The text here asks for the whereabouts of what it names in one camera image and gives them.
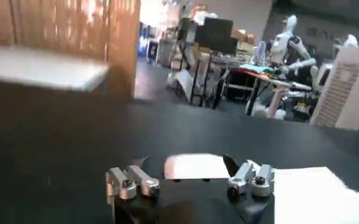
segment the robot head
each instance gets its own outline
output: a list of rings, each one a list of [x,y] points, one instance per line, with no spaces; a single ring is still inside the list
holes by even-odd
[[[349,34],[347,40],[344,42],[343,47],[358,47],[357,38],[354,35]]]
[[[335,44],[332,46],[333,57],[336,58],[339,51],[344,47],[358,47],[357,38],[354,35],[348,34],[345,42],[343,43],[340,39],[336,39]]]
[[[291,15],[287,17],[285,20],[282,21],[284,23],[285,27],[283,28],[283,31],[289,31],[293,32],[294,28],[296,28],[297,25],[297,17],[295,15]]]

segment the metal table leg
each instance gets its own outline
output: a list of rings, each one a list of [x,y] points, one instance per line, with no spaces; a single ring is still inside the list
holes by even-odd
[[[180,65],[179,65],[179,71],[182,70],[182,65],[183,65],[183,60],[185,59],[185,49],[186,49],[186,44],[185,46],[183,47],[183,49],[181,50],[181,54],[182,54],[182,57],[180,58]]]
[[[209,55],[209,60],[208,60],[208,65],[206,67],[206,74],[204,77],[204,89],[202,90],[202,94],[201,94],[201,100],[199,101],[199,107],[202,107],[204,104],[204,98],[206,95],[206,87],[207,87],[207,81],[208,81],[208,75],[209,75],[209,69],[210,69],[210,63],[211,63],[211,57],[212,57],[213,52],[210,52]]]
[[[219,82],[217,83],[217,87],[216,87],[216,94],[215,94],[215,98],[213,100],[213,105],[211,106],[211,108],[213,110],[215,110],[218,106],[218,104],[220,103],[221,100],[221,91],[222,91],[222,86],[224,86],[224,80],[221,80],[221,77],[225,74],[226,70],[222,69],[220,72],[220,77],[219,77]]]
[[[198,62],[197,62],[196,73],[194,74],[193,85],[192,85],[192,87],[191,87],[190,105],[192,105],[192,104],[193,104],[194,88],[196,87],[196,83],[197,83],[199,63],[200,63],[200,60],[198,60]]]
[[[179,82],[177,80],[176,81],[176,87],[175,87],[175,96],[178,96],[178,91],[179,91]]]
[[[248,116],[251,116],[255,100],[258,97],[259,86],[260,86],[260,79],[255,79],[254,88],[252,89],[251,96],[250,96],[250,103],[248,104],[248,109],[247,109]]]
[[[275,118],[275,113],[278,110],[279,103],[281,102],[282,94],[285,92],[286,88],[276,87],[274,90],[274,95],[271,100],[269,111],[267,113],[268,118]]]

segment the white robot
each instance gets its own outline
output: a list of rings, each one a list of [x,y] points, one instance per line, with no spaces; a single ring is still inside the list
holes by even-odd
[[[358,47],[358,41],[356,37],[351,34],[348,34],[344,43],[342,43],[342,41],[337,41],[332,47],[333,59],[336,59],[338,52],[345,47]],[[312,103],[317,102],[317,99],[320,96],[320,93],[324,87],[325,81],[327,80],[332,67],[333,67],[333,63],[324,63],[320,66],[320,69],[316,65],[313,65],[310,69],[310,73],[312,76],[312,92],[310,94],[305,94],[300,92],[288,91],[284,95],[284,97],[286,99],[289,97],[295,97],[301,99],[313,99],[313,100],[309,100],[309,102],[311,101]],[[294,109],[296,111],[300,111],[302,113],[307,113],[311,115],[310,111],[311,109],[314,109],[315,106],[316,104],[307,105],[305,103],[299,103],[294,107]]]
[[[316,64],[316,60],[310,57],[302,44],[301,38],[293,34],[297,17],[292,15],[283,22],[285,28],[274,38],[270,50],[271,66],[281,71],[281,78],[285,78],[291,71]]]
[[[283,22],[285,23],[283,32],[274,38],[270,49],[269,66],[280,71],[279,77],[281,79],[291,79],[297,75],[298,69],[313,66],[316,64],[316,60],[310,57],[301,38],[293,34],[297,25],[297,17],[295,15],[289,16]],[[267,113],[268,108],[264,105],[263,99],[257,99],[252,115],[264,117]],[[286,111],[278,110],[275,118],[283,119],[285,114]]]

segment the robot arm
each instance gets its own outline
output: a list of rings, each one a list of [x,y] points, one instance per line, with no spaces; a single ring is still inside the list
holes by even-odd
[[[312,89],[317,89],[319,68],[316,65],[313,65],[310,69],[310,72],[311,72],[311,76],[312,76]]]
[[[291,40],[289,40],[289,46],[296,50],[302,58],[304,58],[303,61],[295,62],[288,66],[289,70],[296,70],[300,68],[304,68],[307,66],[312,66],[316,64],[316,60],[314,58],[311,58],[308,51],[302,44],[302,41],[299,37],[292,37]]]

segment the desk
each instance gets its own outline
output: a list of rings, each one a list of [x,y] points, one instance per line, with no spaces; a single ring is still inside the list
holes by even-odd
[[[204,74],[204,83],[203,83],[203,88],[202,88],[202,94],[199,96],[201,97],[201,100],[199,102],[199,106],[202,107],[204,104],[204,98],[205,98],[205,94],[206,94],[206,89],[207,89],[207,80],[208,80],[208,75],[209,75],[209,69],[210,69],[210,65],[211,63],[213,63],[216,66],[220,66],[223,68],[228,68],[228,69],[232,69],[232,68],[237,68],[240,65],[243,64],[243,62],[238,61],[235,58],[232,57],[215,57],[213,56],[213,53],[201,53],[201,57],[200,59],[197,61],[197,67],[196,67],[196,73],[194,75],[194,81],[193,81],[193,85],[192,85],[192,89],[191,89],[191,94],[190,94],[190,104],[193,104],[193,97],[194,97],[194,88],[196,86],[196,82],[197,82],[197,78],[198,78],[198,70],[199,70],[199,63],[201,61],[204,61],[207,63],[207,67],[206,67],[206,72]]]
[[[276,79],[270,79],[269,77],[265,76],[265,75],[260,75],[259,73],[256,72],[252,72],[251,70],[245,69],[245,65],[240,66],[240,70],[242,70],[243,72],[245,72],[246,74],[249,74],[251,76],[254,76],[255,79],[255,83],[254,83],[254,88],[251,92],[251,96],[250,96],[250,102],[249,102],[249,106],[247,109],[247,115],[251,116],[252,113],[252,109],[254,107],[254,103],[255,100],[257,99],[258,96],[258,91],[259,91],[259,86],[260,86],[260,81],[266,81],[268,83],[271,83],[275,86],[277,86],[274,89],[274,95],[272,97],[271,100],[271,104],[268,110],[268,118],[274,118],[275,117],[275,113],[278,110],[278,106],[279,103],[281,101],[282,98],[282,94],[287,90],[287,89],[291,89],[291,88],[296,88],[296,89],[302,89],[302,90],[306,90],[306,91],[311,91],[312,88],[300,83],[296,83],[296,82],[284,82],[281,80],[276,80]]]
[[[0,81],[92,91],[108,73],[106,63],[49,51],[0,46]]]
[[[104,174],[144,156],[153,177],[169,155],[214,153],[326,166],[359,190],[355,131],[9,83],[0,83],[0,126],[0,223],[111,223]]]

